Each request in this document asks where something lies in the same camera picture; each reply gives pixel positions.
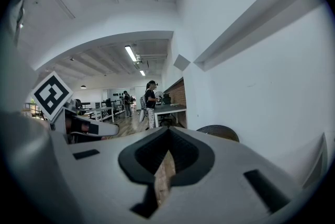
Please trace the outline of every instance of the table leg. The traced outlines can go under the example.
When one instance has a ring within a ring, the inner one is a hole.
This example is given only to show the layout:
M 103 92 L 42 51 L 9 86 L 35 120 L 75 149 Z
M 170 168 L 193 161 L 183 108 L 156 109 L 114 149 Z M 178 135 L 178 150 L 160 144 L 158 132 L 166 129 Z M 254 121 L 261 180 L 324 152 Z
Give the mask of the table leg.
M 157 114 L 155 114 L 155 123 L 156 123 L 156 127 L 158 127 L 158 116 L 157 116 Z

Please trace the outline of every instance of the wicker chair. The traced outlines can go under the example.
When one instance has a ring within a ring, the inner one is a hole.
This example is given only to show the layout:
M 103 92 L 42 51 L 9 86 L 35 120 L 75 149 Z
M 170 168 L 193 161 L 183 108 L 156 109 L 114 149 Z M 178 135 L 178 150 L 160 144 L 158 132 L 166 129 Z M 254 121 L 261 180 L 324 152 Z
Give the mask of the wicker chair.
M 213 135 L 216 137 L 240 142 L 239 137 L 234 132 L 234 130 L 230 129 L 227 126 L 220 126 L 220 125 L 204 126 L 204 127 L 199 128 L 197 131 L 206 133 L 209 135 Z

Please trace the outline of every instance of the person wearing black shirt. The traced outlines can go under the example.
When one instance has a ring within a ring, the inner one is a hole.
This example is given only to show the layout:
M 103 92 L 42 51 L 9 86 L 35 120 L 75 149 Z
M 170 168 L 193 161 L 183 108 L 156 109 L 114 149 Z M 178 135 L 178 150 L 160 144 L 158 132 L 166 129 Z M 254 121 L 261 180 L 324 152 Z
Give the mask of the person wearing black shirt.
M 155 93 L 153 92 L 155 88 L 156 88 L 155 81 L 150 81 L 149 83 L 147 83 L 146 105 L 147 105 L 150 129 L 153 129 L 155 127 L 155 116 L 153 114 L 153 110 L 155 109 L 156 102 L 158 101 L 158 99 L 155 98 Z
M 130 96 L 127 91 L 124 91 L 124 100 L 125 100 L 125 110 L 126 110 L 126 117 L 128 118 L 129 116 L 131 117 L 131 108 L 130 108 Z

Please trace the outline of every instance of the pants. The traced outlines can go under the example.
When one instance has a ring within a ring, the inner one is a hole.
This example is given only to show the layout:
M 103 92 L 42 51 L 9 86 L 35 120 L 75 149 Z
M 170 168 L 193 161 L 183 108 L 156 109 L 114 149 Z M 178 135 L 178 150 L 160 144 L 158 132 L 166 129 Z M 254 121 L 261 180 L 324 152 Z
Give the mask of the pants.
M 153 114 L 153 109 L 147 108 L 148 117 L 149 117 L 149 128 L 155 128 L 155 116 Z
M 126 116 L 131 116 L 131 108 L 130 105 L 125 105 Z

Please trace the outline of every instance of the floor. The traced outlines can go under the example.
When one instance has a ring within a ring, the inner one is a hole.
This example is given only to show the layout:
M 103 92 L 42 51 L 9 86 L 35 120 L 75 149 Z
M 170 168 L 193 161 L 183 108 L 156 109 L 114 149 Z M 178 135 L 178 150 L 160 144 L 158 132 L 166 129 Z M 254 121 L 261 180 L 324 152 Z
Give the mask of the floor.
M 145 131 L 149 126 L 148 118 L 145 117 L 143 122 L 139 122 L 140 115 L 139 112 L 132 109 L 132 117 L 126 118 L 125 113 L 120 115 L 120 118 L 115 118 L 114 123 L 118 124 L 120 127 L 119 134 L 111 137 L 111 139 L 116 139 L 118 137 L 125 137 L 132 135 L 134 133 Z M 172 126 L 181 127 L 179 124 L 176 124 L 173 121 Z M 157 198 L 158 206 L 160 206 L 170 191 L 170 178 L 175 175 L 174 161 L 170 152 L 167 152 L 161 166 L 158 168 L 155 177 L 155 193 Z

